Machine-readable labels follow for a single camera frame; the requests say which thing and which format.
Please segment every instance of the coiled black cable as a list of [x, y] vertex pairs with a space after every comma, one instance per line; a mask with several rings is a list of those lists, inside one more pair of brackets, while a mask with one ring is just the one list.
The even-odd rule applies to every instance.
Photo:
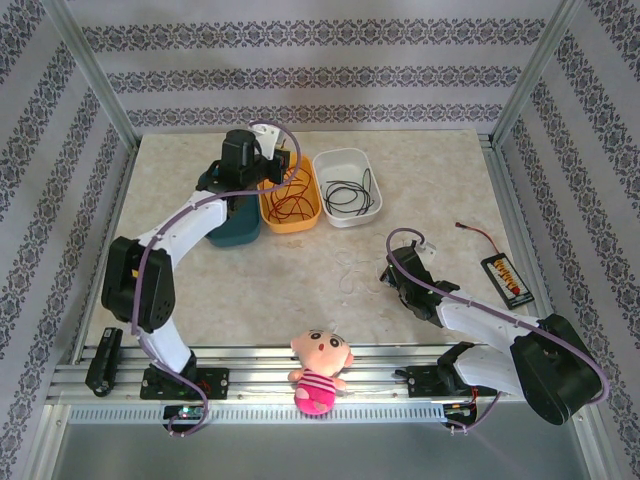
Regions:
[[[362, 182], [351, 182], [347, 180], [330, 180], [327, 183], [327, 192], [325, 194], [324, 203], [327, 207], [327, 212], [333, 214], [333, 212], [339, 213], [355, 213], [356, 216], [364, 215], [375, 204], [375, 200], [371, 197], [371, 169], [367, 168], [362, 174]], [[353, 193], [353, 198], [345, 200], [343, 202], [337, 202], [331, 198], [338, 192], [348, 191]], [[358, 202], [359, 198], [362, 198], [362, 203], [359, 208], [353, 210], [343, 210], [338, 207], [346, 207], [354, 202]]]

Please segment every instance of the plush toy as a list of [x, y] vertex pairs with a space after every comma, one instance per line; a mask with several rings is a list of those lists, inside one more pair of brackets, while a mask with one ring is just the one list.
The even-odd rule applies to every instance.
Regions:
[[336, 389], [347, 388], [344, 380], [334, 376], [353, 363], [351, 347], [334, 333], [309, 330], [291, 340], [291, 348], [302, 364], [289, 374], [290, 382], [298, 382], [296, 405], [309, 415], [327, 413], [335, 403]]

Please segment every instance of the white bowl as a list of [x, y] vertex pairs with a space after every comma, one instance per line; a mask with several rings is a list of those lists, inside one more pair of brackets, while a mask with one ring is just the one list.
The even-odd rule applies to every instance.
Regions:
[[[329, 183], [333, 180], [343, 180], [349, 182], [356, 182], [362, 184], [364, 173], [369, 169], [371, 173], [371, 188], [369, 194], [373, 200], [373, 205], [369, 207], [367, 213], [357, 215], [356, 213], [342, 213], [336, 212], [329, 213], [325, 202], [325, 196]], [[322, 209], [327, 215], [329, 223], [334, 227], [355, 227], [356, 225], [363, 225], [371, 222], [380, 212], [382, 208], [382, 195], [376, 182], [376, 177], [373, 174], [373, 169], [369, 163], [367, 155], [357, 148], [340, 148], [338, 150], [330, 150], [328, 152], [322, 152], [316, 155], [313, 159], [313, 171], [318, 182], [318, 189], [320, 190], [320, 196], [322, 197]], [[336, 201], [348, 201], [353, 195], [351, 192], [336, 192]]]

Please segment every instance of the patterned wallpaper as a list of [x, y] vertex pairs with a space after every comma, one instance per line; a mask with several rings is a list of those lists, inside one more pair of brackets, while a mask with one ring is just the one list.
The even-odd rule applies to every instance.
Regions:
[[21, 478], [128, 158], [42, 6], [1, 0], [0, 479]]
[[640, 478], [639, 26], [631, 2], [585, 2], [503, 145], [554, 308], [611, 380], [623, 478]]
[[140, 133], [269, 117], [298, 130], [490, 133], [558, 0], [74, 0]]

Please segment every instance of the marble-pattern surface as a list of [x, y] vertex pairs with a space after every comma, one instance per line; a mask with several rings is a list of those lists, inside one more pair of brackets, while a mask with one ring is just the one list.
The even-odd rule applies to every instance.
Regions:
[[[179, 208], [198, 176], [219, 158], [223, 138], [145, 136], [116, 235], [135, 238]], [[435, 279], [503, 306], [480, 266], [493, 254], [491, 245], [454, 227], [461, 221], [483, 228], [510, 255], [475, 131], [307, 132], [298, 138], [310, 158], [343, 147], [366, 152], [382, 211], [374, 222], [352, 229], [332, 227], [324, 214], [316, 227], [297, 234], [277, 235], [263, 224], [255, 242], [231, 249], [200, 241], [175, 272], [174, 318], [187, 344], [287, 344], [304, 329], [336, 326], [352, 343], [465, 339], [418, 320], [394, 290], [378, 282], [385, 236], [400, 226], [422, 231], [436, 245], [429, 266]], [[349, 262], [358, 263], [343, 265]], [[110, 325], [127, 329], [96, 305], [87, 345], [96, 345]], [[123, 344], [134, 343], [125, 335]]]

